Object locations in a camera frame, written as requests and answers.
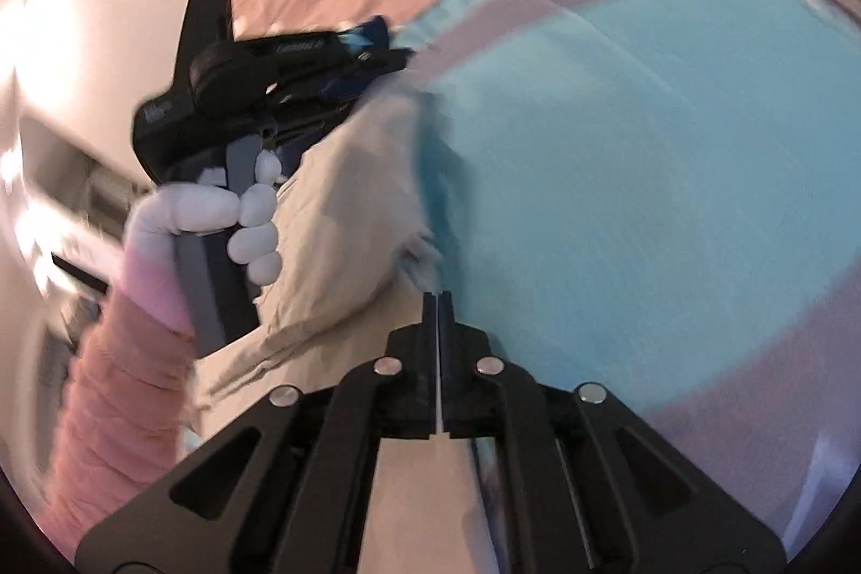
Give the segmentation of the left forearm pink sleeve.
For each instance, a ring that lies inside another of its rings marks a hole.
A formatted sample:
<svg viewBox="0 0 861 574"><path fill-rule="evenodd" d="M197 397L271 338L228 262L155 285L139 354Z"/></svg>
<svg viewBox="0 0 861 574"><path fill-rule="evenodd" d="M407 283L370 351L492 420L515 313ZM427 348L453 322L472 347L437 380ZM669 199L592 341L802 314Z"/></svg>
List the left forearm pink sleeve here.
<svg viewBox="0 0 861 574"><path fill-rule="evenodd" d="M177 463L193 338L172 267L127 249L70 369L37 517L66 558Z"/></svg>

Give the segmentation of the left white gloved hand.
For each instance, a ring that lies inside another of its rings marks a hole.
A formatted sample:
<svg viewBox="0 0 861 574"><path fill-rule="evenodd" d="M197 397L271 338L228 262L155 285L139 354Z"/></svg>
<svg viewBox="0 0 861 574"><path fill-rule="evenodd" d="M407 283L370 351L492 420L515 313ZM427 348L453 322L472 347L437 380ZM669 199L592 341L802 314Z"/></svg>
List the left white gloved hand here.
<svg viewBox="0 0 861 574"><path fill-rule="evenodd" d="M181 288L174 240L181 235L229 232L223 245L254 286L270 286L281 272L274 224L281 163L276 154L258 153L256 182L244 194L204 183L171 183L133 208L125 226L123 268L117 290L162 327L193 335L190 307Z"/></svg>

